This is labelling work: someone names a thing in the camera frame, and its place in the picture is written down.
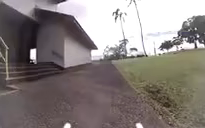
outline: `building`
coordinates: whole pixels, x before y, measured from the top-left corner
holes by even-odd
[[[9,65],[30,63],[34,48],[37,63],[62,68],[91,63],[97,47],[73,16],[56,12],[61,2],[0,0],[0,62],[6,63],[7,79]]]

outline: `handrail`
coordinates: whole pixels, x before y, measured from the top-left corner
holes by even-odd
[[[0,36],[0,40],[2,41],[3,45],[5,46],[5,48],[7,50],[9,50],[9,47],[6,45],[5,41],[2,39],[2,37]]]
[[[2,39],[2,37],[0,37],[0,44],[3,44],[4,48],[5,48],[5,56],[2,54],[2,52],[0,51],[0,58],[3,59],[3,61],[6,64],[6,78],[9,78],[9,62],[8,62],[8,50],[9,47],[6,45],[5,41]]]

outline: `stair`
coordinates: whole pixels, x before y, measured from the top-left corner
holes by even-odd
[[[5,79],[6,85],[38,80],[62,72],[63,68],[49,62],[39,64],[10,64],[9,78],[6,78],[6,66],[5,64],[0,64],[0,76]]]

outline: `grass lawn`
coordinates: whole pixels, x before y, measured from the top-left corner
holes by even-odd
[[[182,126],[205,128],[205,49],[113,63]]]

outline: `overcast sky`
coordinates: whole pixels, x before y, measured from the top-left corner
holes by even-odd
[[[112,12],[120,8],[128,14],[124,24],[126,37],[130,41],[128,47],[137,47],[141,51],[137,15],[134,6],[127,7],[128,3],[125,0],[69,0],[60,4],[58,11],[75,16],[99,48],[92,54],[102,55],[107,45],[117,44],[123,38],[120,23],[115,23],[112,17]],[[163,40],[171,39],[175,34],[157,38],[147,37],[147,33],[179,30],[187,18],[205,15],[205,0],[141,0],[138,1],[138,8],[146,50],[150,53],[153,52],[154,41],[158,47]]]

